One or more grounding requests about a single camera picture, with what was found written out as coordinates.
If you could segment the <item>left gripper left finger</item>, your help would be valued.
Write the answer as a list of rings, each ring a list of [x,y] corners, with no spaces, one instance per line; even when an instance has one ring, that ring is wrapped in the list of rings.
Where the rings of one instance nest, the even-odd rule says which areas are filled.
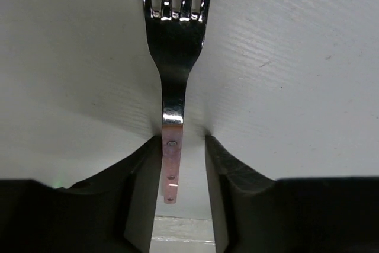
[[[69,188],[2,180],[1,251],[148,252],[161,162],[161,139],[154,136]]]

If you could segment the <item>pink handled fork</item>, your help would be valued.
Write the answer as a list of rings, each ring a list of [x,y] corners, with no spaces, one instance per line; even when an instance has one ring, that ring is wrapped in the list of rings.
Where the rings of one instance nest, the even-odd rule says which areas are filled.
[[[174,11],[172,0],[160,0],[159,10],[153,9],[152,0],[142,1],[147,45],[162,88],[163,200],[174,204],[178,195],[187,81],[203,49],[210,0],[201,0],[197,10],[192,8],[192,0],[181,0],[178,11]]]

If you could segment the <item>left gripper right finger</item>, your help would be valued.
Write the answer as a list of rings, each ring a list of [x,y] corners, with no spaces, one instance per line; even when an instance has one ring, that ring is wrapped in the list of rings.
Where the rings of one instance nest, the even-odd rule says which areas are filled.
[[[205,137],[217,252],[377,252],[378,178],[272,180]]]

